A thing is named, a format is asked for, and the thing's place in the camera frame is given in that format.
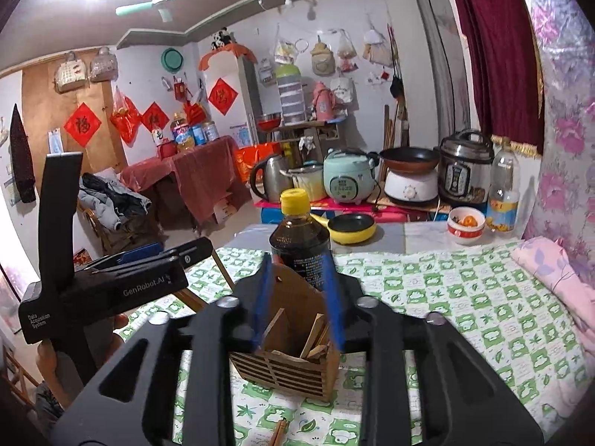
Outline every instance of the green checkered tablecloth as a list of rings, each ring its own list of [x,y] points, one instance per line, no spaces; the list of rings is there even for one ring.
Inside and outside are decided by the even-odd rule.
[[[355,253],[335,256],[341,273],[360,279],[367,294],[395,311],[418,317],[438,310],[501,375],[548,438],[562,423],[592,376],[587,373],[573,322],[561,302],[511,258],[516,242],[465,251],[397,255]],[[234,280],[253,274],[262,251],[220,248]],[[189,288],[206,301],[230,293],[212,259],[192,267]],[[158,310],[173,316],[192,313],[173,295],[144,305],[119,333],[128,338]],[[190,353],[183,356],[174,411],[174,440],[181,440]],[[417,376],[406,354],[412,441],[421,441]],[[244,381],[231,368],[237,446],[268,442],[276,422],[290,421],[284,446],[356,445],[364,387],[364,356],[341,356],[330,403],[267,389]]]

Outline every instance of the red diamond paper decoration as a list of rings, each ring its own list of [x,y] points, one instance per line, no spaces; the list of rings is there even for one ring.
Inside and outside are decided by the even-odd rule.
[[[66,121],[64,129],[82,147],[85,147],[100,125],[99,117],[83,102]]]
[[[236,97],[237,92],[220,78],[210,91],[209,102],[225,115],[231,109]]]
[[[157,102],[153,102],[143,114],[143,124],[149,132],[151,132],[155,126],[159,127],[159,129],[163,129],[169,121],[170,118],[162,111],[161,107],[157,105]]]

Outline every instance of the silver screw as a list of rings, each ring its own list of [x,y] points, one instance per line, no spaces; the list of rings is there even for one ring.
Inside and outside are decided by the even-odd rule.
[[[167,323],[169,319],[170,314],[168,314],[166,311],[160,310],[151,315],[149,318],[149,323],[152,323],[153,325],[163,325],[164,323]]]
[[[365,295],[363,297],[359,297],[356,303],[362,308],[374,308],[376,305],[378,305],[378,299]]]
[[[432,325],[444,325],[446,323],[446,318],[440,312],[431,311],[427,314],[425,321],[431,323]]]
[[[228,295],[227,297],[222,297],[217,300],[217,306],[221,308],[234,308],[240,304],[240,299],[234,297],[233,295]]]

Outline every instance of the yellow frying pan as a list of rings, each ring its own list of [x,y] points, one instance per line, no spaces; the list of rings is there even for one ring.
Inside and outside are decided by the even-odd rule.
[[[328,228],[331,239],[340,245],[353,245],[370,239],[376,232],[376,222],[369,214],[340,214],[328,219],[311,214],[322,226]]]

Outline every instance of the red and white bowl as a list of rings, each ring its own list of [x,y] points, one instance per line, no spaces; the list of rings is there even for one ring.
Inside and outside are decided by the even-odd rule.
[[[462,224],[456,223],[454,218],[459,221],[463,221],[465,216],[473,216],[477,220],[477,226],[463,226]],[[454,208],[448,214],[448,221],[446,227],[448,234],[454,242],[461,245],[471,245],[475,241],[481,238],[484,227],[486,226],[486,217],[481,211],[475,208],[469,208],[462,206],[460,208]]]

